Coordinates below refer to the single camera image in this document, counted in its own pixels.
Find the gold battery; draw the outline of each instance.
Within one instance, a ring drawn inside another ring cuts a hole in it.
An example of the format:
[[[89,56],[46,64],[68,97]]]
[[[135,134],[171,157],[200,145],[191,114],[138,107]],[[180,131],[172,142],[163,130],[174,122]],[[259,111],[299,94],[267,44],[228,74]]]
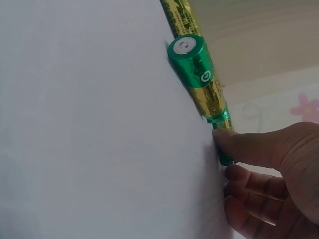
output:
[[[207,118],[216,117],[225,111],[226,102],[215,74],[205,87],[189,87],[188,90],[193,95],[203,116]]]
[[[201,35],[187,0],[161,0],[161,3],[175,38],[186,34]]]

